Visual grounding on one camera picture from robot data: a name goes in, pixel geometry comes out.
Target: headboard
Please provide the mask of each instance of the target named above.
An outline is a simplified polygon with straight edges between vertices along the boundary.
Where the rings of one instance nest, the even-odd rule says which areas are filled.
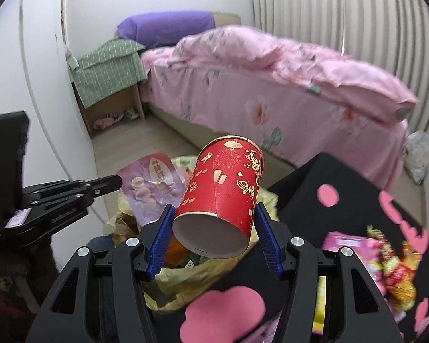
[[[216,27],[222,27],[223,25],[241,25],[240,16],[231,13],[219,13],[211,12],[214,16],[214,23]]]

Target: purple pillow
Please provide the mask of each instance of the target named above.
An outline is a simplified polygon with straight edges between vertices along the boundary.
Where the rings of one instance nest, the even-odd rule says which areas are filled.
[[[118,26],[118,34],[147,49],[174,46],[185,36],[215,28],[214,20],[210,12],[197,10],[139,14],[124,20]]]

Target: green checkered cloth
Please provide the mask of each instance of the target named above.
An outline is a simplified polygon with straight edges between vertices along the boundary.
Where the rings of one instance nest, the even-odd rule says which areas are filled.
[[[148,78],[138,55],[142,49],[133,40],[116,37],[79,59],[69,54],[70,78],[84,108]]]

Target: gold candy wrapper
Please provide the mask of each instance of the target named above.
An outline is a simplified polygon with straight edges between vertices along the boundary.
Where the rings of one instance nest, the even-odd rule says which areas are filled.
[[[389,302],[398,311],[408,311],[415,303],[416,288],[413,278],[420,264],[421,256],[406,241],[402,244],[402,257],[399,258],[391,244],[380,231],[367,227],[367,235],[380,242],[380,260],[386,289],[391,295]]]

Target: pink bedspread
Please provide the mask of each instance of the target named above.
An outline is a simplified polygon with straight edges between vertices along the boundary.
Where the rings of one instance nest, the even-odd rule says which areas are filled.
[[[149,72],[143,101],[212,131],[250,138],[296,167],[329,152],[380,189],[398,179],[406,121],[375,121],[297,84],[279,83],[270,71],[216,61],[175,63],[173,50],[143,54]]]

